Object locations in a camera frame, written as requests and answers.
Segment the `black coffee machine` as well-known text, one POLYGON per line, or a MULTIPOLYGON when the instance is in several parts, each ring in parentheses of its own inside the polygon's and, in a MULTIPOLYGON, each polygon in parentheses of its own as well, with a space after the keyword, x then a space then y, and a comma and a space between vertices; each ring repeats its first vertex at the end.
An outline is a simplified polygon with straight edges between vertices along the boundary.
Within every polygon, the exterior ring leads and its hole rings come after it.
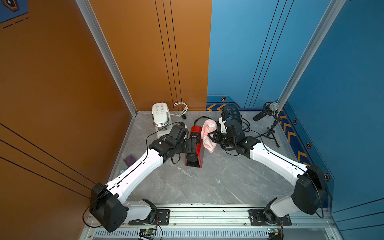
POLYGON ((222 108, 221 117, 223 121, 236 120, 240 123, 241 127, 243 126, 242 115, 237 106, 225 105, 222 108))

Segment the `red Nespresso coffee machine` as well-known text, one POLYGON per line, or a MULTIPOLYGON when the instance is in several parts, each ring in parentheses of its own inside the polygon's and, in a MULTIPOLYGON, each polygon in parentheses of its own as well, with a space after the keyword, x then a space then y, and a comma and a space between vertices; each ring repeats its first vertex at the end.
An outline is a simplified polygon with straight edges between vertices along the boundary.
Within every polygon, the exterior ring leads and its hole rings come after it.
POLYGON ((190 145, 186 153, 185 165, 202 168, 205 148, 202 140, 202 127, 193 126, 189 136, 190 145))

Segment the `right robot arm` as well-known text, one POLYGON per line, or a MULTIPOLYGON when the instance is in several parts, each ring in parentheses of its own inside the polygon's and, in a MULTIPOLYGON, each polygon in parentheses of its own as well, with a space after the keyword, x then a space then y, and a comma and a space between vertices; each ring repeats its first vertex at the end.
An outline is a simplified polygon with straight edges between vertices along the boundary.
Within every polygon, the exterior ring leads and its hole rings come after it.
POLYGON ((292 213, 314 215, 322 209, 330 192, 320 167, 291 160, 267 147, 262 139, 246 136, 237 120, 224 122, 208 137, 214 143, 233 148, 238 154, 267 166, 294 186, 290 196, 274 198, 264 208, 263 216, 269 225, 278 224, 292 213))

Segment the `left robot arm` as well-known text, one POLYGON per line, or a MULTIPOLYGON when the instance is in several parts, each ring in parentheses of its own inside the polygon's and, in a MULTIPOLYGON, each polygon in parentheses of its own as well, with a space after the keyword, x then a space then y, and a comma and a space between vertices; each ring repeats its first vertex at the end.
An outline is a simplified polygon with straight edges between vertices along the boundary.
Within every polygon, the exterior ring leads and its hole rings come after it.
POLYGON ((127 199, 151 172, 168 159, 181 153, 196 152, 199 139, 189 139, 187 135, 188 129, 183 124, 174 124, 169 134, 154 140, 125 172, 105 185, 98 183, 92 188, 87 209, 107 232, 114 232, 126 221, 157 222, 157 207, 151 201, 127 202, 127 199))

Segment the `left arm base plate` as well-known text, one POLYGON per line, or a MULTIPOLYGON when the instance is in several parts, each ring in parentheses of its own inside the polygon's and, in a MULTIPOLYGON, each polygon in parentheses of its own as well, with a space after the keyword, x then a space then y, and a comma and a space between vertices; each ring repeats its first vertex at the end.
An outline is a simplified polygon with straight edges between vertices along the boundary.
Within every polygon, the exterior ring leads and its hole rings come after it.
POLYGON ((156 214, 152 220, 133 220, 129 221, 130 226, 168 226, 170 220, 170 209, 157 209, 156 214))

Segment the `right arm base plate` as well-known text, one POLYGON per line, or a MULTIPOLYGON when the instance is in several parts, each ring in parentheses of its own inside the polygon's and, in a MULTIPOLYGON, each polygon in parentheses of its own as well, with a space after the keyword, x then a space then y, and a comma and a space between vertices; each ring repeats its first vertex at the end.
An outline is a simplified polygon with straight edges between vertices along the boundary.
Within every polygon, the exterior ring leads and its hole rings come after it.
POLYGON ((277 226, 281 223, 283 223, 283 226, 292 225, 292 221, 289 215, 278 218, 272 212, 262 209, 251 209, 248 210, 248 213, 252 226, 277 226))

